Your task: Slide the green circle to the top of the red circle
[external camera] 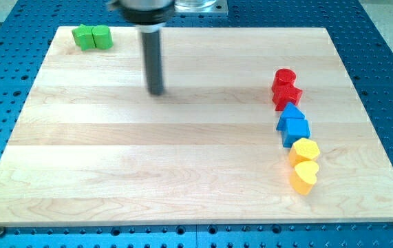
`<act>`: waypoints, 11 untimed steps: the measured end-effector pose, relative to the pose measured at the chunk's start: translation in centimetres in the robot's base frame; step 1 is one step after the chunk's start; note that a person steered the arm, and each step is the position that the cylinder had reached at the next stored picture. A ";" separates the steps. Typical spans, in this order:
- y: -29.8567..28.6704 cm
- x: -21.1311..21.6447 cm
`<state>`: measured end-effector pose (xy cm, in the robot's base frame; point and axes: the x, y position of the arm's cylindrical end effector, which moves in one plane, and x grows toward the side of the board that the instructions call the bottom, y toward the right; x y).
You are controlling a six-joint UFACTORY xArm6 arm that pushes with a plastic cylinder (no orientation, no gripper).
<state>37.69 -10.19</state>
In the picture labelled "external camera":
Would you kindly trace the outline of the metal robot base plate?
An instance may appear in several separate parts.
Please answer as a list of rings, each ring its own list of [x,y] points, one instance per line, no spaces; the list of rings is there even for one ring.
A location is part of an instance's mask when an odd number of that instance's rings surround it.
[[[227,14],[227,0],[175,0],[176,12],[180,14]]]

